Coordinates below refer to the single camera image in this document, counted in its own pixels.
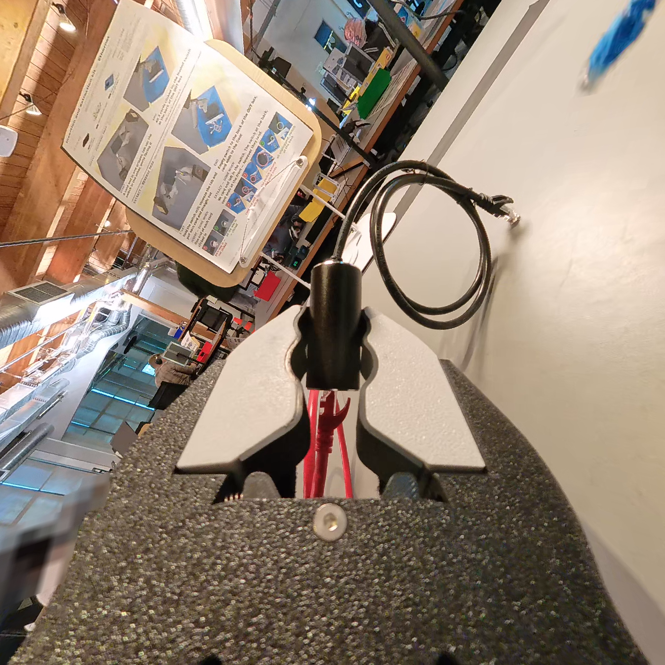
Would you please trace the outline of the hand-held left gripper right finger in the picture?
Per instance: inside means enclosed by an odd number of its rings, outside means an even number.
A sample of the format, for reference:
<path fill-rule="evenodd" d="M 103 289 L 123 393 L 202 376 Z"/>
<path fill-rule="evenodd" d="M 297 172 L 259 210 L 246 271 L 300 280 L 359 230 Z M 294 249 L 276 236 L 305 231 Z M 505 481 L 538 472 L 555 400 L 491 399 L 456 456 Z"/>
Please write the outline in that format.
<path fill-rule="evenodd" d="M 420 494 L 437 474 L 481 475 L 486 462 L 444 365 L 419 337 L 385 314 L 362 310 L 357 454 L 388 488 L 395 475 Z"/>

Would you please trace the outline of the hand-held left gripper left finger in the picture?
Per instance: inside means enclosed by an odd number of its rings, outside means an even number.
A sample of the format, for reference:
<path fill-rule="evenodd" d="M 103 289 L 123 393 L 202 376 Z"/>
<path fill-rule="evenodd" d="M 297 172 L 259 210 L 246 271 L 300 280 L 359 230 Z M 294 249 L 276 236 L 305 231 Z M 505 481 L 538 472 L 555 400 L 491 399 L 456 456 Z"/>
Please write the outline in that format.
<path fill-rule="evenodd" d="M 306 306 L 293 306 L 228 355 L 177 463 L 181 475 L 226 477 L 230 491 L 266 473 L 282 498 L 296 497 L 296 470 L 311 426 L 302 378 Z"/>

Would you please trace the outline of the black ethernet port box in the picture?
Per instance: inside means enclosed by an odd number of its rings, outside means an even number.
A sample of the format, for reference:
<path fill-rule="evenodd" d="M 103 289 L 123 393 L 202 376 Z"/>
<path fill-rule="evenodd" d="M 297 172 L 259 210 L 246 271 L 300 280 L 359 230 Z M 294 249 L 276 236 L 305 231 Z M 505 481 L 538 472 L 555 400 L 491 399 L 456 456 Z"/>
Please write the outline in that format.
<path fill-rule="evenodd" d="M 358 390 L 361 374 L 359 268 L 338 260 L 314 266 L 307 332 L 307 387 Z"/>

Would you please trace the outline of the white rounded pad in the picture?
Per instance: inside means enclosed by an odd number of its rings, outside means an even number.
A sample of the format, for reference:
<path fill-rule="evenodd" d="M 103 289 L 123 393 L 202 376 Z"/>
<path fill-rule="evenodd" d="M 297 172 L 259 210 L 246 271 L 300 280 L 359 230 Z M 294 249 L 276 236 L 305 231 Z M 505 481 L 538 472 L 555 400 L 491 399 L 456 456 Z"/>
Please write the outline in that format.
<path fill-rule="evenodd" d="M 385 213 L 381 224 L 382 240 L 385 241 L 396 224 L 394 212 Z M 365 271 L 373 260 L 370 234 L 370 213 L 364 214 L 354 223 L 346 240 L 342 261 Z"/>

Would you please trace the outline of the printed instruction sheet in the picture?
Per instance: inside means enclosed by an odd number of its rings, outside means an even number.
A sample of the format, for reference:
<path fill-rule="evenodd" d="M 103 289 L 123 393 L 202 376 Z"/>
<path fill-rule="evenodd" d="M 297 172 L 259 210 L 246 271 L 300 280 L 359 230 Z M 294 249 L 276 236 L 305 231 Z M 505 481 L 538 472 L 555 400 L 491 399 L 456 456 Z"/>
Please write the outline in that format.
<path fill-rule="evenodd" d="M 64 135 L 67 155 L 124 204 L 178 232 L 247 103 L 223 92 L 219 54 L 135 1 L 120 1 Z"/>

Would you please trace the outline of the green plastic bin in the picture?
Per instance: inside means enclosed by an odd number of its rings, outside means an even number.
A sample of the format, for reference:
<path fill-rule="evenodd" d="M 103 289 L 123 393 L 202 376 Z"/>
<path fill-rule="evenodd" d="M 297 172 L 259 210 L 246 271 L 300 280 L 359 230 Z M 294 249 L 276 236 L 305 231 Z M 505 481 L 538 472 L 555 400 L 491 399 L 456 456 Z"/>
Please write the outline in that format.
<path fill-rule="evenodd" d="M 366 81 L 360 90 L 356 103 L 356 110 L 361 120 L 366 120 L 373 108 L 384 94 L 391 81 L 391 72 L 386 69 L 377 69 L 373 77 Z"/>

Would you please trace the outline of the grey tape strip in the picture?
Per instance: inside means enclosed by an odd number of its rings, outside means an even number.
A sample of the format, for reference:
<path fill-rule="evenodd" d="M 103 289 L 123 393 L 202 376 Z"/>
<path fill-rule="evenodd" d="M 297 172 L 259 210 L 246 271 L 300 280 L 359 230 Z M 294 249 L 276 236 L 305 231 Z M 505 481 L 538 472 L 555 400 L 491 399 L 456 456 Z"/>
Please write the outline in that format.
<path fill-rule="evenodd" d="M 548 1 L 502 1 L 400 160 L 438 167 Z"/>

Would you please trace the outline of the silver ventilation duct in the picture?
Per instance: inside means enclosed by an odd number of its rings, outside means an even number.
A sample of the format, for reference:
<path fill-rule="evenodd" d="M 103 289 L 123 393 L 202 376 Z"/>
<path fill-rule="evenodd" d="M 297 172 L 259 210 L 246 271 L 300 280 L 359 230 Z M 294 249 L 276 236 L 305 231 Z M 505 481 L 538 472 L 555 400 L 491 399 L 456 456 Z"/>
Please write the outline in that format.
<path fill-rule="evenodd" d="M 125 287 L 137 270 L 110 271 L 67 285 L 66 294 L 45 304 L 5 294 L 1 297 L 1 348 L 48 328 Z"/>

